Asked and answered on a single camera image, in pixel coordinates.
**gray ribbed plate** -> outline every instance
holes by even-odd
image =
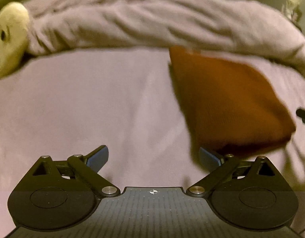
[[[180,188],[133,188],[101,201],[94,214],[76,226],[54,232],[18,228],[10,238],[298,238],[284,227],[252,232],[220,220],[205,199]]]

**silver screw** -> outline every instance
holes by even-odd
[[[189,188],[189,191],[193,194],[202,194],[205,192],[204,188],[201,186],[192,186]]]
[[[115,192],[117,192],[117,189],[113,186],[106,186],[102,189],[102,192],[105,194],[114,194]]]

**black object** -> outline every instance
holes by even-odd
[[[7,237],[300,237],[289,227],[298,199],[268,158],[200,149],[200,159],[213,171],[186,192],[126,187],[121,194],[97,174],[106,146],[67,161],[42,156],[8,199],[16,229]]]
[[[305,124],[305,110],[302,108],[297,109],[296,115],[302,119],[302,122]]]

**bed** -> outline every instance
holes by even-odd
[[[259,56],[205,53],[257,69],[295,120],[297,130],[286,148],[265,155],[299,197],[292,227],[301,231],[305,125],[295,111],[305,108],[305,79]],[[121,190],[186,189],[208,174],[195,159],[169,61],[167,48],[75,49],[31,59],[0,80],[0,238],[14,228],[7,209],[10,192],[42,155],[65,160],[105,144],[110,157],[100,174]]]

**pillow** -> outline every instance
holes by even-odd
[[[284,146],[295,124],[252,67],[171,47],[174,84],[198,147],[248,157]]]

